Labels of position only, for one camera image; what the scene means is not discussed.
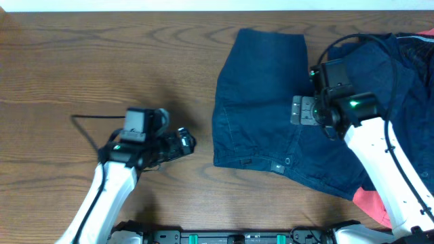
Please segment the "dark blue denim shorts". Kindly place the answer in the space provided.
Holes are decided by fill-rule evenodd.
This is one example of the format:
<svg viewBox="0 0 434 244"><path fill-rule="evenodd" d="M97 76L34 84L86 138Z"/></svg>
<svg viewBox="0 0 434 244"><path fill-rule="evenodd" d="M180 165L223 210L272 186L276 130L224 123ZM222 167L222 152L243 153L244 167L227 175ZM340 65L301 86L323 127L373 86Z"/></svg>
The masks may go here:
<svg viewBox="0 0 434 244"><path fill-rule="evenodd" d="M241 29L216 86L214 165L273 172L352 200L368 176L359 159L319 127L290 121L292 98L313 92L302 35Z"/></svg>

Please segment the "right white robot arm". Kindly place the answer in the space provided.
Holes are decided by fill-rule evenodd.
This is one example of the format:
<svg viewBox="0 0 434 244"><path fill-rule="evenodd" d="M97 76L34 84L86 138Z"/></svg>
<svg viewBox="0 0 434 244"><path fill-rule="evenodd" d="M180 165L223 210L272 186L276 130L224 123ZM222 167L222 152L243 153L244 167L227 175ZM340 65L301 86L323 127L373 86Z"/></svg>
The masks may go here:
<svg viewBox="0 0 434 244"><path fill-rule="evenodd" d="M332 127L367 171L389 217L396 239L433 237L433 196L402 150L373 93L294 96L291 122Z"/></svg>

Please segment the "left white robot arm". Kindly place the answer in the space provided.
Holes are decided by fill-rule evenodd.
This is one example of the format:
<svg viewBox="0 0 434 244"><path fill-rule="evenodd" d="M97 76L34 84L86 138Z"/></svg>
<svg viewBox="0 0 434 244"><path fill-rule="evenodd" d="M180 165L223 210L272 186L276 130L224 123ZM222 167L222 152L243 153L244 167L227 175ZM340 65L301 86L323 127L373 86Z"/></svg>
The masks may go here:
<svg viewBox="0 0 434 244"><path fill-rule="evenodd" d="M85 200L58 243L107 243L117 216L141 173L194 152L188 129L161 133L118 132L98 150L99 163Z"/></svg>

